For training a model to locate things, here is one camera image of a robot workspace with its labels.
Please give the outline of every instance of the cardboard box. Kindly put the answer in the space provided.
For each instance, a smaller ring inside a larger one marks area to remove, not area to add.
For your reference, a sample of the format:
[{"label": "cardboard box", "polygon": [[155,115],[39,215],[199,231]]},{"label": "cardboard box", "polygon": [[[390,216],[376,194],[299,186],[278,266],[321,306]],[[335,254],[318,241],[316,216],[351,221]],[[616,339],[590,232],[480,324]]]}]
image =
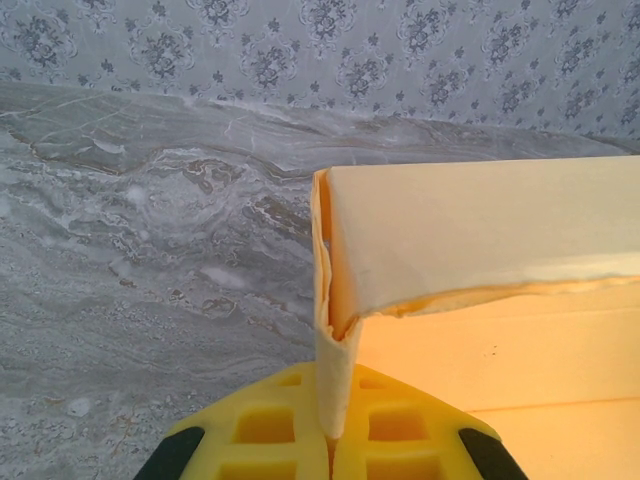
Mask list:
[{"label": "cardboard box", "polygon": [[328,435],[357,362],[487,421],[531,478],[638,478],[640,157],[334,167],[312,216]]}]

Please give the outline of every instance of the marble surface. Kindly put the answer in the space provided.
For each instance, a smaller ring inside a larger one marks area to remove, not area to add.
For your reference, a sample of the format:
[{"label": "marble surface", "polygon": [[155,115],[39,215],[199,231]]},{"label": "marble surface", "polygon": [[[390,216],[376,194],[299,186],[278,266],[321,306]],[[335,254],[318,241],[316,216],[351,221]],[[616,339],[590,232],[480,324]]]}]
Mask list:
[{"label": "marble surface", "polygon": [[312,359],[314,170],[637,149],[0,84],[0,478],[132,478],[180,418]]}]

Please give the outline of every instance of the marble countertop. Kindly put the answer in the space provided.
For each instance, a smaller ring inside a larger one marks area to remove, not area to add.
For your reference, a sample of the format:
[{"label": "marble countertop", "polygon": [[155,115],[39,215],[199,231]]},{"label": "marble countertop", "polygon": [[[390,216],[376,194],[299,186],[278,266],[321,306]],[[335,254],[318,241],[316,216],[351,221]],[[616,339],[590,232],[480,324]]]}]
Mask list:
[{"label": "marble countertop", "polygon": [[313,171],[637,151],[0,83],[0,478],[132,478],[177,420],[311,360]]}]

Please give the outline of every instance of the wallpaper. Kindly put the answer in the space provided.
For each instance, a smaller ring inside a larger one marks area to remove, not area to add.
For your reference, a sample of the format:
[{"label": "wallpaper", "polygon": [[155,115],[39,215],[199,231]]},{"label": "wallpaper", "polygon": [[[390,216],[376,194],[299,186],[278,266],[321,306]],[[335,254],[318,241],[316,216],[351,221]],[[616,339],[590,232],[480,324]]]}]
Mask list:
[{"label": "wallpaper", "polygon": [[640,0],[0,0],[0,79],[640,138]]}]

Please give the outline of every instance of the floral wallpaper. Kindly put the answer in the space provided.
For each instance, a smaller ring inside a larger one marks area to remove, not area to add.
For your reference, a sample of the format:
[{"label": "floral wallpaper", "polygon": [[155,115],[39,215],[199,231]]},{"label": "floral wallpaper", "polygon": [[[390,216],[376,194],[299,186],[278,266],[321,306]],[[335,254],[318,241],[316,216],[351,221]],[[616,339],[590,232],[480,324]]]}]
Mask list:
[{"label": "floral wallpaper", "polygon": [[640,138],[640,0],[0,0],[0,79]]}]

